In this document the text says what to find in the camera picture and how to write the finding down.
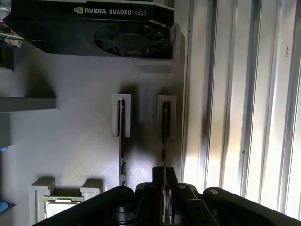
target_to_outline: blue object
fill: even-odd
[[[0,201],[0,213],[6,210],[9,207],[9,202]]]

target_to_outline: gray shelf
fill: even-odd
[[[0,97],[0,113],[46,109],[56,109],[55,98]]]
[[[0,97],[0,148],[11,145],[11,112],[56,109],[56,99]]]

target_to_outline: nvidia logo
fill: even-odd
[[[74,8],[74,12],[78,14],[84,14],[84,8],[83,7],[76,7]]]

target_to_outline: gray wall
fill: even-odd
[[[181,63],[170,75],[141,74],[136,59],[50,55],[29,44],[15,51],[15,72],[0,77],[3,94],[23,96],[40,87],[40,95],[49,85],[59,109],[11,114],[13,145],[1,153],[2,193],[17,205],[14,225],[28,225],[29,186],[41,176],[54,176],[59,188],[80,188],[87,178],[102,179],[108,189],[118,185],[119,150],[118,139],[111,137],[111,100],[120,91],[133,95],[128,186],[134,189],[151,181],[151,169],[160,163],[157,94],[178,96],[177,139],[170,143],[168,164],[175,165],[180,176],[182,51]]]

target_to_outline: graphics card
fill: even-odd
[[[174,9],[156,1],[13,0],[4,22],[47,53],[172,57]]]

